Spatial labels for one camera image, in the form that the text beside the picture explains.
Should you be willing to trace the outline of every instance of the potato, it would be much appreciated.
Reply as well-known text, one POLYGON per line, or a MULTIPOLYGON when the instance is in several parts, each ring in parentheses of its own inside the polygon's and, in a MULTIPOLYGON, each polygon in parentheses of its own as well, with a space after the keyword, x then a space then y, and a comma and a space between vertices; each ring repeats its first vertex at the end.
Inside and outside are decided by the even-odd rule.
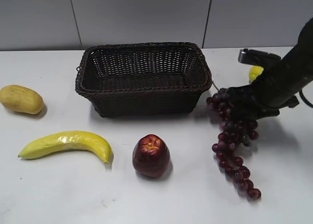
POLYGON ((43 98, 35 91, 18 85, 5 86, 0 90, 0 103, 14 112, 37 114, 44 107, 43 98))

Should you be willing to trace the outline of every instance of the red apple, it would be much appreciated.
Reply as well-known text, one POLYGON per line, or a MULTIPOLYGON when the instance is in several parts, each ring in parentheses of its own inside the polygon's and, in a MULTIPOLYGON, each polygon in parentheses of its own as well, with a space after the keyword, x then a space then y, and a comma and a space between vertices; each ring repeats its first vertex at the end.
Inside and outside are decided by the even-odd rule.
POLYGON ((170 152, 165 142, 154 134, 143 137, 134 148, 133 166, 147 177, 158 178, 167 169, 170 152))

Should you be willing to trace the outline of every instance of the white table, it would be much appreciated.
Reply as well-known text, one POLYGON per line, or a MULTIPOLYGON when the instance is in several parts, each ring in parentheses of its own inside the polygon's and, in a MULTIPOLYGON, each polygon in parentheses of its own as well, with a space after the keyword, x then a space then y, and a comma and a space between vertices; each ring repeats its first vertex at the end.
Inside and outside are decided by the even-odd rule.
MULTIPOLYGON (((279 55, 290 47, 262 48, 279 55)), ((248 82, 251 66, 237 62, 239 49, 205 49, 218 87, 248 82)), ((213 159, 218 125, 205 98, 189 115, 101 118, 76 94, 75 68, 82 51, 0 52, 0 85, 39 92, 44 117, 0 107, 0 224, 294 224, 310 223, 313 207, 313 111, 302 102, 277 118, 259 121, 257 150, 245 156, 262 200, 239 197, 213 159), (89 152, 68 152, 23 161, 29 142, 68 130, 105 137, 114 151, 112 169, 89 152), (136 176, 132 151, 146 134, 167 143, 174 165, 168 179, 136 176)), ((313 99, 313 87, 304 93, 313 99)))

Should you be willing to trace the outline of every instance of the banana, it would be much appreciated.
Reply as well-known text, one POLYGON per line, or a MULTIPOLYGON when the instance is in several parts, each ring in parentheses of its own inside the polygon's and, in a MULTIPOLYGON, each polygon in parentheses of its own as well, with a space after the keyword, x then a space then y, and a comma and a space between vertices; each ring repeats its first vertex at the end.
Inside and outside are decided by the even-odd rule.
POLYGON ((53 152, 87 150, 95 153, 104 163, 110 163, 112 149, 99 135, 85 131, 67 131, 39 138, 24 147, 19 157, 36 159, 53 152))
POLYGON ((249 73, 249 83, 251 84, 263 72, 263 67, 253 66, 249 73))

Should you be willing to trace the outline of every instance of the wicker basket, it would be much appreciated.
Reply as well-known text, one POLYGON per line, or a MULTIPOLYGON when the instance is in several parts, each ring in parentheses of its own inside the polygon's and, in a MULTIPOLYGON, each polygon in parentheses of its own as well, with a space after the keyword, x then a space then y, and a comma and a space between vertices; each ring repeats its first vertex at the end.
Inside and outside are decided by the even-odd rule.
POLYGON ((102 117, 191 112, 212 85, 192 43, 95 46, 77 70, 76 92, 102 117))

